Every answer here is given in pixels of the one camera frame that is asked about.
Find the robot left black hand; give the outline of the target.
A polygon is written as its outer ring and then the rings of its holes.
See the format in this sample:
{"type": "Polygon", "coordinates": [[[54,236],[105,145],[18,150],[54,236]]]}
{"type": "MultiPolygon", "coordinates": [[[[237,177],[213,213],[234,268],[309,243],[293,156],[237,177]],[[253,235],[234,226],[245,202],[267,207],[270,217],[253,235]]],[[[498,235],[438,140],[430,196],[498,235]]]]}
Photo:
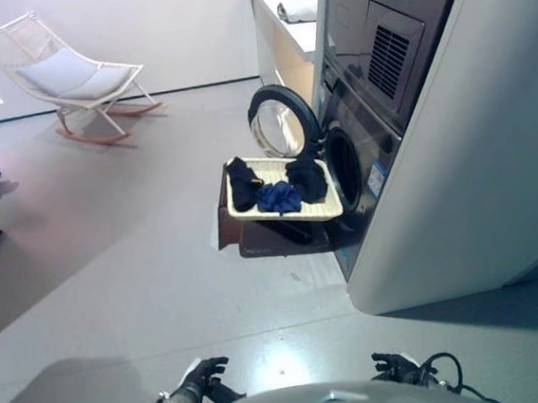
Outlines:
{"type": "Polygon", "coordinates": [[[221,375],[224,374],[228,363],[228,357],[201,359],[196,367],[185,376],[183,381],[185,388],[194,392],[198,400],[205,396],[213,403],[233,403],[245,398],[246,394],[234,391],[221,380],[221,375]]]}

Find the robot right black hand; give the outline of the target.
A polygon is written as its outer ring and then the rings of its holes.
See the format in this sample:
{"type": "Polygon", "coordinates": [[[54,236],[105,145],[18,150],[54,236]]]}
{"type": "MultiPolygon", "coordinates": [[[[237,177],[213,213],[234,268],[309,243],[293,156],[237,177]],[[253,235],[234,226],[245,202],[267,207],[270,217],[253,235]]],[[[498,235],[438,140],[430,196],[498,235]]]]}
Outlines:
{"type": "Polygon", "coordinates": [[[375,361],[375,369],[377,370],[374,380],[412,385],[419,383],[420,367],[407,357],[396,353],[375,353],[371,355],[371,358],[375,361]]]}

